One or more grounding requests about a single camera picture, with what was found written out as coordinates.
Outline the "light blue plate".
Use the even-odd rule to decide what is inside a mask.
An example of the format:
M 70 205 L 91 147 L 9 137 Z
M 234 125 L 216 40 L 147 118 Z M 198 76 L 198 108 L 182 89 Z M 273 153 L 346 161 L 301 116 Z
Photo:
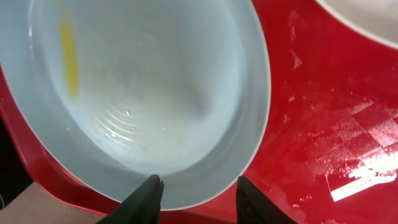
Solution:
M 163 210 L 219 196 L 269 116 L 251 1 L 2 1 L 1 67 L 50 155 L 118 202 L 152 174 Z

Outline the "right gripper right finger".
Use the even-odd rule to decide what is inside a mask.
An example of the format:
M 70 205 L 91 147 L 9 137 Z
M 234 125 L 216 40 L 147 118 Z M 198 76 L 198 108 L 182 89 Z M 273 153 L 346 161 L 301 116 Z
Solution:
M 237 224 L 297 224 L 245 176 L 238 177 L 236 212 Z

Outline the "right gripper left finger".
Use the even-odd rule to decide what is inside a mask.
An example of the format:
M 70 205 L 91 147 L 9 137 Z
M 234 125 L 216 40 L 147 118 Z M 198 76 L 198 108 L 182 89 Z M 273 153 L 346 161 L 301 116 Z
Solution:
M 151 175 L 115 210 L 96 224 L 158 224 L 164 182 Z

